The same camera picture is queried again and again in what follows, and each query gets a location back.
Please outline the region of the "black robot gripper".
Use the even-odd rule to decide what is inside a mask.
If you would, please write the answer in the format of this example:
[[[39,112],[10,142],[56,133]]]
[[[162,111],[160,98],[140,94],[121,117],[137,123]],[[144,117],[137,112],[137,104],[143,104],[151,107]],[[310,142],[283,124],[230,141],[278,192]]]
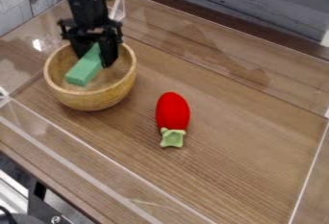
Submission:
[[[61,38],[71,42],[76,56],[81,58],[95,42],[99,43],[100,60],[104,68],[117,59],[117,46],[121,44],[121,23],[108,20],[104,25],[95,27],[79,26],[73,19],[60,19],[57,26]]]

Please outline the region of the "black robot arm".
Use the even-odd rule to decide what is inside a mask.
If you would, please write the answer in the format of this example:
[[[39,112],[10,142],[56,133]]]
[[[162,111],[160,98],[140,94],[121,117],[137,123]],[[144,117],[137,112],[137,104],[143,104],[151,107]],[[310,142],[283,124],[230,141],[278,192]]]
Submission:
[[[121,23],[109,19],[107,1],[67,0],[72,17],[57,21],[61,38],[71,42],[79,57],[95,44],[99,45],[103,67],[115,63],[117,48],[123,43]]]

